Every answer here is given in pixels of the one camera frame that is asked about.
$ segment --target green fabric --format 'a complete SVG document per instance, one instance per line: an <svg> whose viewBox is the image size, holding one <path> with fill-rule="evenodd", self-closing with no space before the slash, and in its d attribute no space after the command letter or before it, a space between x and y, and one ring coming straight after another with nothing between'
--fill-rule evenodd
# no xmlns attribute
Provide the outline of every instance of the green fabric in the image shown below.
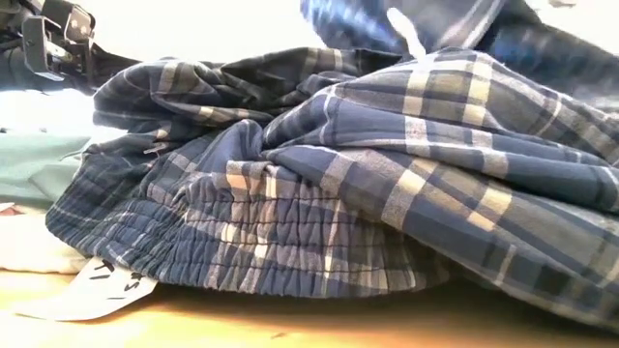
<svg viewBox="0 0 619 348"><path fill-rule="evenodd" d="M90 136L0 134L0 201L49 207L71 182Z"/></svg>

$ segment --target clothing tag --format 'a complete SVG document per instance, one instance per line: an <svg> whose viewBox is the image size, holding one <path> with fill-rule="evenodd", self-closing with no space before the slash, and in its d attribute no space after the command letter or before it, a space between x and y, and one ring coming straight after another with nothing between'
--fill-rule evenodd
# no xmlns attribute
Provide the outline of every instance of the clothing tag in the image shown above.
<svg viewBox="0 0 619 348"><path fill-rule="evenodd" d="M13 313L56 321L101 318L153 292L157 281L93 257L60 295L16 304Z"/></svg>

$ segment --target blue plaid fabric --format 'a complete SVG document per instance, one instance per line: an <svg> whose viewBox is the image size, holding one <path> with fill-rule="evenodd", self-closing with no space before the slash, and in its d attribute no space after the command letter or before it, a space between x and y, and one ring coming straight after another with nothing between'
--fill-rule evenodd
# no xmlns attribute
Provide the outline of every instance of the blue plaid fabric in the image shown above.
<svg viewBox="0 0 619 348"><path fill-rule="evenodd" d="M366 297L473 276L619 330L619 128L492 56L141 63L47 227L159 281Z"/></svg>
<svg viewBox="0 0 619 348"><path fill-rule="evenodd" d="M619 111L617 58L545 26L525 0L301 0L301 12L330 48L397 54L408 42L387 17L399 10L427 52L486 52L511 70L604 111Z"/></svg>

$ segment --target folded clothing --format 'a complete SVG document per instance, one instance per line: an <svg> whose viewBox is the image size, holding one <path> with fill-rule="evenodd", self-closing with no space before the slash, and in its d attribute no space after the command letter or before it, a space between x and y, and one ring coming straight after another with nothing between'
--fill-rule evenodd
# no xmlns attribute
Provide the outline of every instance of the folded clothing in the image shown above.
<svg viewBox="0 0 619 348"><path fill-rule="evenodd" d="M90 140L44 132L0 134L0 200L48 208L71 182Z"/></svg>
<svg viewBox="0 0 619 348"><path fill-rule="evenodd" d="M419 290L463 270L619 329L617 120L448 48L163 60L95 96L47 227L162 282L299 297Z"/></svg>
<svg viewBox="0 0 619 348"><path fill-rule="evenodd" d="M0 269L76 274L88 261L45 227L45 215L0 217Z"/></svg>

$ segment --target light wood table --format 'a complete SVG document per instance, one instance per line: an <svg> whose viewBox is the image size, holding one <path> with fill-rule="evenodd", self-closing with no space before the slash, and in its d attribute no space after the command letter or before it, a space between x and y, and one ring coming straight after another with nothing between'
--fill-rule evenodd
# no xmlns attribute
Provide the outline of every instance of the light wood table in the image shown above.
<svg viewBox="0 0 619 348"><path fill-rule="evenodd" d="M600 333L458 283L362 301L302 301L158 286L101 320L14 316L71 276L0 272L0 347L619 347Z"/></svg>

